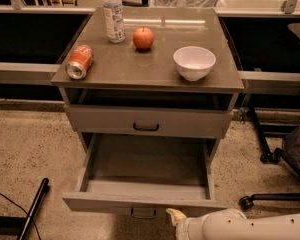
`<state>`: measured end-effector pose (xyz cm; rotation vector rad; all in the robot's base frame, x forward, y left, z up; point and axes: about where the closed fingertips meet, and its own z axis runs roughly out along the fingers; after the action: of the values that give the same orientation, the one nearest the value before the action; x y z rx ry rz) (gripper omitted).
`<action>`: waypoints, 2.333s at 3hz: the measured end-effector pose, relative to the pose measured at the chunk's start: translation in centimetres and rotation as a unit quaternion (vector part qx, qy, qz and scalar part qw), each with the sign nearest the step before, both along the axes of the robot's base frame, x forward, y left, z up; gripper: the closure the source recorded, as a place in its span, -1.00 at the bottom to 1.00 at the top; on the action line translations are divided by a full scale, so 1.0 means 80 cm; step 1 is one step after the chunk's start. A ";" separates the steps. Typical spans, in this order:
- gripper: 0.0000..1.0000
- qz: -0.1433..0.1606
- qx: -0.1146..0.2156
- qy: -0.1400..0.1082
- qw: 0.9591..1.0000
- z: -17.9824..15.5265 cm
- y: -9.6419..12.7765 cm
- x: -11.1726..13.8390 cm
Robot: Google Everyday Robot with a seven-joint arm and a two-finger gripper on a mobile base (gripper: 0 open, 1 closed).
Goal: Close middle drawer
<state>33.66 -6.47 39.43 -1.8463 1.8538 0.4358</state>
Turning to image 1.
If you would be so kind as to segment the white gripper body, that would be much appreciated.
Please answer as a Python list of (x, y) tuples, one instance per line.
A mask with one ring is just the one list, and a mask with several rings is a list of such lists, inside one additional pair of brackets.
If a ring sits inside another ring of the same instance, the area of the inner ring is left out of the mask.
[(204, 240), (203, 219), (183, 218), (176, 226), (177, 240)]

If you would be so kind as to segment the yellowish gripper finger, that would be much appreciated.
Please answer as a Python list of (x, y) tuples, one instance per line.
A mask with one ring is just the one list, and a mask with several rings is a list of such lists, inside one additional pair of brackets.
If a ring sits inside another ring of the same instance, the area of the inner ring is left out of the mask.
[(174, 227), (176, 227), (181, 220), (186, 218), (186, 215), (183, 212), (174, 208), (167, 208), (166, 213), (170, 215)]

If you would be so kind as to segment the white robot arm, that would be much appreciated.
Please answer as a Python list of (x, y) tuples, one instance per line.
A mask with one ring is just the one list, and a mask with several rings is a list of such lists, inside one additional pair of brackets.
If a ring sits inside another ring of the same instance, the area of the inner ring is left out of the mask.
[(187, 217), (167, 208), (176, 240), (300, 240), (300, 214), (249, 219), (238, 209)]

